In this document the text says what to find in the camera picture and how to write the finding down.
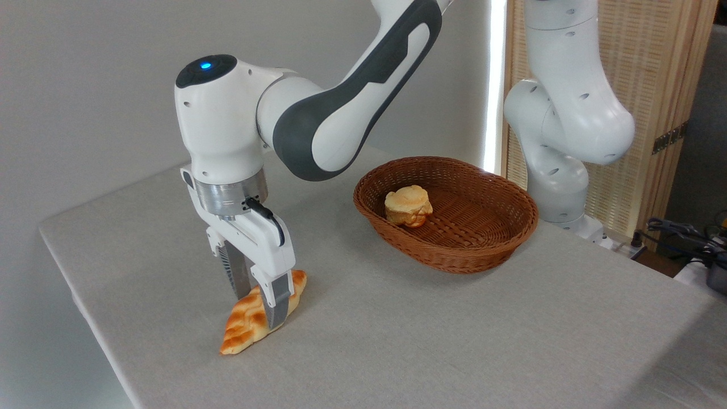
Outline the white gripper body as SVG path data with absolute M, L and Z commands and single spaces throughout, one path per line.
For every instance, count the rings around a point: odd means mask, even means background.
M 200 218 L 251 261 L 250 271 L 259 266 L 276 278 L 293 269 L 289 231 L 283 220 L 262 204 L 268 196 L 263 169 L 229 185 L 195 180 L 190 165 L 183 166 L 180 173 Z

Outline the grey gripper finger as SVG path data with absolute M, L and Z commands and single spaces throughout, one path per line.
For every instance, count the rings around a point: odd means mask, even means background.
M 207 227 L 207 237 L 213 255 L 223 264 L 236 299 L 240 300 L 249 295 L 254 287 L 254 278 L 250 277 L 249 259 L 211 226 Z
M 276 278 L 259 266 L 253 266 L 251 272 L 261 292 L 268 328 L 274 331 L 288 316 L 289 298 L 294 295 L 293 271 L 289 269 Z

